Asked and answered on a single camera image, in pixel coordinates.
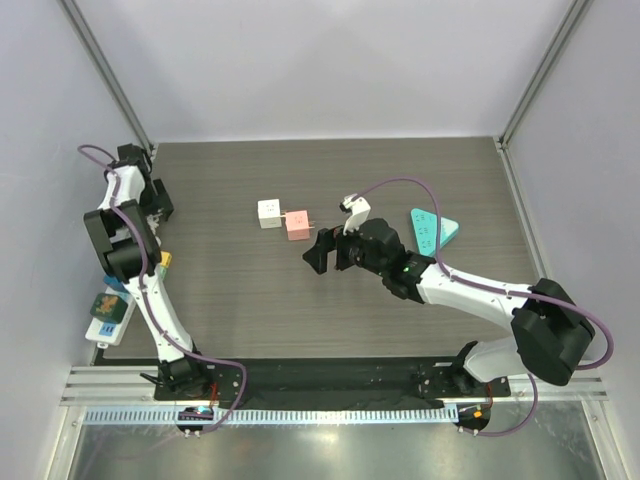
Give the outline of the pink cube socket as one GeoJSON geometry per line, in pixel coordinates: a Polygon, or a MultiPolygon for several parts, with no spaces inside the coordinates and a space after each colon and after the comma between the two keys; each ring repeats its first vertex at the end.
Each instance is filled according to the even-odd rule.
{"type": "Polygon", "coordinates": [[[307,210],[287,211],[283,214],[287,239],[289,241],[309,240],[314,228],[307,210]]]}

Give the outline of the teal triangular socket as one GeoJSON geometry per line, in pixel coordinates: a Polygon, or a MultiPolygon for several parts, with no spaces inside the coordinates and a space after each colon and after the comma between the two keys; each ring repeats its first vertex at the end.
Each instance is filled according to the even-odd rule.
{"type": "MultiPolygon", "coordinates": [[[[421,255],[433,257],[436,252],[436,215],[414,208],[410,212],[416,245],[421,255]]],[[[459,223],[443,217],[440,228],[440,247],[443,248],[459,231],[459,223]]]]}

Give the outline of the white cube socket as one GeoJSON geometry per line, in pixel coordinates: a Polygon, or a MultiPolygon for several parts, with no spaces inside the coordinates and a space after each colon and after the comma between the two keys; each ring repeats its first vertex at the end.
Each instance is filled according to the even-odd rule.
{"type": "Polygon", "coordinates": [[[257,202],[257,216],[261,229],[274,229],[283,226],[284,214],[279,199],[266,199],[257,202]]]}

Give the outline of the dark green cube socket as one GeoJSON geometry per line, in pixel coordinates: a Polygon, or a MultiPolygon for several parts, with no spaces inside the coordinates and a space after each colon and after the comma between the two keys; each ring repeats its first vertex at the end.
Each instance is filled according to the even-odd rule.
{"type": "Polygon", "coordinates": [[[100,293],[90,308],[90,315],[106,323],[119,324],[125,317],[128,303],[119,295],[100,293]]]}

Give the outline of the white power strip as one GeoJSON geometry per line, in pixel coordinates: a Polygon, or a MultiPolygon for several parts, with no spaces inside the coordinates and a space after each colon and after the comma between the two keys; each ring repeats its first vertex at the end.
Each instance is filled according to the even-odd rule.
{"type": "Polygon", "coordinates": [[[136,302],[121,282],[109,281],[90,307],[85,339],[100,349],[118,346],[136,308],[136,302]]]}

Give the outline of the blue cube socket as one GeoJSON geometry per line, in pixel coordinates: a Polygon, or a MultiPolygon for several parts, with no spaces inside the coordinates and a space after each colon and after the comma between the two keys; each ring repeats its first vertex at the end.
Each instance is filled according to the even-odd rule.
{"type": "Polygon", "coordinates": [[[112,276],[109,276],[109,275],[105,275],[103,277],[103,282],[107,287],[109,287],[109,288],[111,288],[111,289],[113,289],[115,291],[118,291],[118,292],[126,292],[127,291],[127,289],[123,285],[123,283],[121,281],[119,281],[115,277],[112,277],[112,276]]]}

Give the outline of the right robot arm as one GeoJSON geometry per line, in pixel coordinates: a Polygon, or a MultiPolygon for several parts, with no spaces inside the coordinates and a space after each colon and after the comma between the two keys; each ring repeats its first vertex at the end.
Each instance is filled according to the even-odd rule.
{"type": "Polygon", "coordinates": [[[330,253],[336,255],[337,270],[367,270],[402,300],[450,307],[508,331],[499,340],[467,343],[443,373],[464,396],[517,374],[565,386],[595,336],[592,324],[574,311],[556,282],[541,279],[527,286],[447,273],[434,258],[406,249],[383,219],[368,220],[354,231],[342,226],[321,229],[302,258],[317,274],[324,274],[330,253]]]}

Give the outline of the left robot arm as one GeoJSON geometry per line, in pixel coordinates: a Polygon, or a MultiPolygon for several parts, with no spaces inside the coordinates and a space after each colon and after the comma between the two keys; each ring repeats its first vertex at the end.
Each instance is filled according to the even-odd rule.
{"type": "Polygon", "coordinates": [[[160,240],[151,220],[166,221],[174,211],[163,182],[152,177],[148,152],[135,144],[117,148],[103,163],[90,154],[106,151],[81,145],[78,151],[104,168],[107,182],[100,205],[83,217],[104,272],[117,279],[135,301],[157,351],[157,374],[143,377],[163,394],[198,400],[212,387],[212,375],[191,336],[180,323],[164,286],[160,240]]]}

